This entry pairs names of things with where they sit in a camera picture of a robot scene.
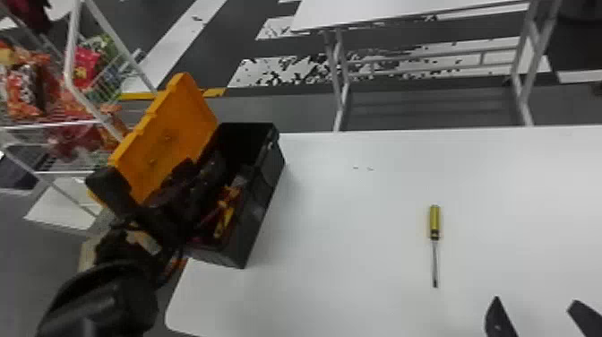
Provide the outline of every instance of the red snack package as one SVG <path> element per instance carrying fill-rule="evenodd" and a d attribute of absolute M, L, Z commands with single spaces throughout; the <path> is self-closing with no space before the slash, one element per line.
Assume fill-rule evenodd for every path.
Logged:
<path fill-rule="evenodd" d="M 44 86 L 37 65 L 15 65 L 6 76 L 8 114 L 13 119 L 43 116 Z"/>
<path fill-rule="evenodd" d="M 75 69 L 73 70 L 73 84 L 80 89 L 88 88 L 96 76 L 96 64 L 100 54 L 89 49 L 77 47 L 75 50 Z"/>

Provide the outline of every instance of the metal shelf rack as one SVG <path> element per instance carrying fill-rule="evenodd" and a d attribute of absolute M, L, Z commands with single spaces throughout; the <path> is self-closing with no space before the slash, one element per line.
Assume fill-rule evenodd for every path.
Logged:
<path fill-rule="evenodd" d="M 84 9 L 91 14 L 101 29 L 101 34 L 96 35 L 93 39 L 87 39 L 80 31 L 82 10 Z M 74 1 L 64 55 L 58 53 L 57 48 L 45 37 L 35 35 L 18 18 L 11 15 L 6 7 L 0 5 L 0 12 L 2 11 L 5 11 L 6 15 L 15 21 L 19 30 L 25 31 L 25 36 L 31 40 L 31 43 L 28 41 L 28 45 L 36 46 L 35 51 L 37 52 L 52 56 L 54 62 L 50 66 L 51 73 L 61 85 L 61 95 L 73 95 L 72 103 L 84 107 L 88 114 L 66 113 L 65 110 L 68 107 L 59 103 L 53 106 L 51 111 L 45 111 L 45 117 L 15 119 L 10 116 L 6 102 L 2 101 L 0 102 L 0 151 L 4 153 L 5 157 L 37 177 L 40 182 L 52 186 L 58 193 L 96 217 L 97 213 L 58 187 L 54 180 L 57 177 L 86 177 L 95 169 L 107 165 L 111 151 L 104 146 L 95 151 L 88 151 L 77 146 L 73 150 L 76 158 L 65 161 L 51 151 L 55 144 L 49 142 L 49 136 L 61 132 L 60 130 L 65 127 L 95 125 L 98 128 L 106 129 L 115 140 L 121 142 L 124 137 L 123 130 L 115 128 L 112 115 L 107 113 L 103 107 L 116 107 L 122 85 L 133 77 L 140 77 L 149 87 L 150 92 L 156 93 L 157 90 L 151 85 L 147 76 L 136 63 L 134 56 L 93 1 Z M 110 50 L 107 53 L 100 53 L 99 62 L 103 64 L 103 67 L 98 69 L 86 87 L 83 88 L 81 84 L 75 85 L 74 74 L 79 71 L 76 59 L 78 48 L 85 47 L 93 50 L 93 44 L 97 42 L 102 43 L 104 48 Z M 47 150 L 47 155 L 41 162 L 31 165 L 32 158 L 28 158 L 27 151 L 19 151 L 17 154 L 11 150 L 15 145 L 20 148 L 23 146 L 42 147 Z"/>

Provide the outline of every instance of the white table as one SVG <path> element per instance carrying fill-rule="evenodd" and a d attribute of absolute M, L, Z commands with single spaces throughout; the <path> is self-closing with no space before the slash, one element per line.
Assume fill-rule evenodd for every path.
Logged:
<path fill-rule="evenodd" d="M 283 134 L 248 267 L 189 260 L 170 329 L 202 337 L 582 337 L 602 312 L 602 126 Z M 442 207 L 440 289 L 428 208 Z"/>
<path fill-rule="evenodd" d="M 347 60 L 345 47 L 343 44 L 343 30 L 347 28 L 365 28 L 368 23 L 387 22 L 397 19 L 407 19 L 417 15 L 438 14 L 458 12 L 467 9 L 478 9 L 495 7 L 500 5 L 517 4 L 530 2 L 529 9 L 525 16 L 519 43 L 516 48 L 475 48 L 463 51 L 438 52 L 423 54 L 420 58 L 440 57 L 440 56 L 458 56 L 458 55 L 479 55 L 478 63 L 473 65 L 448 65 L 424 68 L 413 68 L 411 70 L 382 70 L 375 71 L 374 65 L 379 62 L 387 61 L 408 61 L 416 59 L 416 56 L 395 56 L 366 58 L 362 60 Z M 348 94 L 353 78 L 374 77 L 378 75 L 395 75 L 407 72 L 424 71 L 444 71 L 449 69 L 474 69 L 483 67 L 509 66 L 509 80 L 514 87 L 514 96 L 517 102 L 520 117 L 524 125 L 534 125 L 533 117 L 529 110 L 529 95 L 537 75 L 539 63 L 547 44 L 554 30 L 556 15 L 560 8 L 562 0 L 553 0 L 546 17 L 543 19 L 541 32 L 534 23 L 538 11 L 538 5 L 541 0 L 304 0 L 297 9 L 295 19 L 291 26 L 294 32 L 316 32 L 322 33 L 325 39 L 325 52 L 328 57 L 330 69 L 337 69 L 340 66 L 339 79 L 338 72 L 332 72 L 332 87 L 334 89 L 334 98 L 337 106 L 337 114 L 334 120 L 332 130 L 338 132 L 341 129 L 344 114 L 348 109 Z M 523 58 L 523 51 L 527 39 L 530 40 L 534 53 L 529 60 L 529 70 L 523 83 L 519 76 L 519 65 Z M 512 62 L 486 63 L 486 54 L 494 52 L 504 52 L 516 50 L 516 56 Z M 370 65 L 370 73 L 352 73 L 349 71 L 349 65 Z"/>

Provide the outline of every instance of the toolbox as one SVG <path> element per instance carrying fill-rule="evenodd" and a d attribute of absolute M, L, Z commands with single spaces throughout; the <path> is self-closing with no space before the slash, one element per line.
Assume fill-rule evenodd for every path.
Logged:
<path fill-rule="evenodd" d="M 271 123 L 217 123 L 179 73 L 109 158 L 86 179 L 117 217 L 163 246 L 245 268 L 285 160 Z"/>

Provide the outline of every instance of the gray floor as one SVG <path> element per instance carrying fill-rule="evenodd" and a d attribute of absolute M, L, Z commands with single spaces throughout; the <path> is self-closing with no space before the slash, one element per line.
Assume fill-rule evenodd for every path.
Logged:
<path fill-rule="evenodd" d="M 329 94 L 208 99 L 222 122 L 272 121 L 281 132 L 329 131 L 334 104 Z M 346 121 L 351 130 L 499 126 L 517 124 L 508 88 L 357 93 Z M 135 123 L 148 102 L 125 105 Z M 602 98 L 589 85 L 537 87 L 531 107 L 544 125 L 602 123 Z M 57 288 L 76 270 L 82 238 L 22 219 L 35 196 L 0 194 L 0 323 L 7 337 L 33 336 Z M 176 280 L 159 292 L 167 307 Z M 163 316 L 146 336 L 170 332 Z"/>

